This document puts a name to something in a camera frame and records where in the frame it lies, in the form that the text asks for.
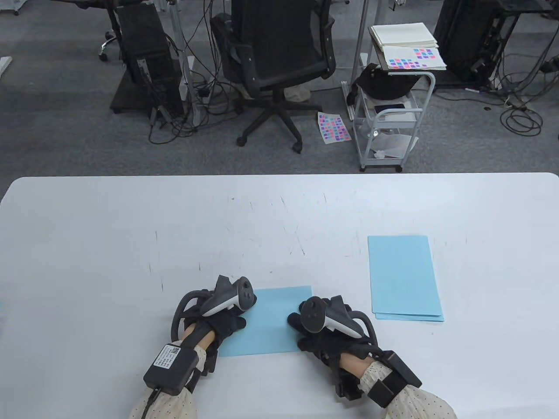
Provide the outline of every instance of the white sleeve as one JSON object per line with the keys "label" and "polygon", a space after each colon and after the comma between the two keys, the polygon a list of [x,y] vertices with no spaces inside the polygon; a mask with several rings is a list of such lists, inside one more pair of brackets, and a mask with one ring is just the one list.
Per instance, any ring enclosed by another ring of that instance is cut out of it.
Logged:
{"label": "white sleeve", "polygon": [[[173,342],[176,345],[182,343],[181,340]],[[198,354],[198,364],[196,368],[202,371],[206,363],[206,351],[196,345],[194,348]],[[141,399],[133,406],[132,411],[128,415],[128,419],[140,419],[144,413],[145,405],[152,389],[147,388]],[[182,389],[178,396],[171,396],[166,393],[159,393],[155,402],[150,406],[145,419],[196,419],[196,408],[192,401],[192,394],[185,388]]]}
{"label": "white sleeve", "polygon": [[[390,368],[374,361],[361,377],[359,387],[367,394],[377,380],[392,372]],[[389,419],[457,419],[452,407],[434,394],[407,385],[386,407]]]}

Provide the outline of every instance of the white cart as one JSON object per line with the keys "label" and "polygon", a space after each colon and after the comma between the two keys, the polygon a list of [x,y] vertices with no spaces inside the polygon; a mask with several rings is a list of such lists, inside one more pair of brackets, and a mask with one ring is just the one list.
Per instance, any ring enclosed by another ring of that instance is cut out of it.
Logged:
{"label": "white cart", "polygon": [[0,10],[13,10],[13,14],[18,16],[21,7],[27,0],[0,0]]}
{"label": "white cart", "polygon": [[[427,95],[421,103],[418,104],[413,91],[410,91],[400,99],[389,101],[391,103],[405,103],[404,108],[388,108],[378,113],[375,112],[374,106],[369,105],[375,103],[375,100],[368,97],[361,87],[358,88],[355,118],[352,124],[357,153],[359,154],[359,171],[364,172],[368,166],[381,166],[394,167],[397,172],[401,172],[411,149],[417,141],[421,121],[435,88],[435,76],[428,71],[391,70],[386,64],[384,55],[376,45],[374,45],[374,50],[377,53],[382,70],[386,71],[388,75],[392,77],[417,75],[429,80]],[[387,144],[398,144],[404,152],[401,152],[398,157],[385,156],[378,152],[378,147],[376,148],[381,143],[384,149]]]}

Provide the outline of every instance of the black mesh chair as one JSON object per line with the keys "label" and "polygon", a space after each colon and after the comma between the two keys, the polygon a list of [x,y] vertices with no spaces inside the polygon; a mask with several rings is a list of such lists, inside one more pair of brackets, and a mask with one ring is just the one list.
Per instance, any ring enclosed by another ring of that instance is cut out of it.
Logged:
{"label": "black mesh chair", "polygon": [[[237,138],[239,147],[275,114],[297,139],[293,150],[301,152],[301,134],[286,111],[322,111],[322,107],[288,102],[283,90],[317,77],[326,79],[334,73],[330,3],[331,0],[233,0],[231,16],[222,13],[211,20],[225,78],[242,83],[253,98],[239,98],[237,112],[242,112],[244,106],[264,108]],[[272,100],[261,98],[262,91],[272,91]]]}

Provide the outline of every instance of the chair wheel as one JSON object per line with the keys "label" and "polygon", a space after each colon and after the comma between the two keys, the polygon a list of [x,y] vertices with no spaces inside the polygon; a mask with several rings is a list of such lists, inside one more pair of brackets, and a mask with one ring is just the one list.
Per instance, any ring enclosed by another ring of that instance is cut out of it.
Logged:
{"label": "chair wheel", "polygon": [[237,115],[240,115],[244,112],[244,106],[242,103],[240,102],[235,102],[235,107],[234,107],[235,113]]}
{"label": "chair wheel", "polygon": [[237,145],[239,147],[244,147],[246,143],[247,143],[246,137],[240,136],[239,138],[237,138]]}
{"label": "chair wheel", "polygon": [[296,142],[295,144],[293,144],[293,147],[291,149],[297,154],[301,154],[301,152],[303,151],[303,143]]}

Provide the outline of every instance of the label sticker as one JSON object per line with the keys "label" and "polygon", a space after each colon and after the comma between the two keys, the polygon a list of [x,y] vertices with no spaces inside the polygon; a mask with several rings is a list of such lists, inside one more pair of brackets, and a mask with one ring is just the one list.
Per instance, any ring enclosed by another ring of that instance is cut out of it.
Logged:
{"label": "label sticker", "polygon": [[181,348],[179,347],[173,345],[165,345],[165,347],[161,349],[159,356],[153,362],[153,365],[169,369],[180,350]]}

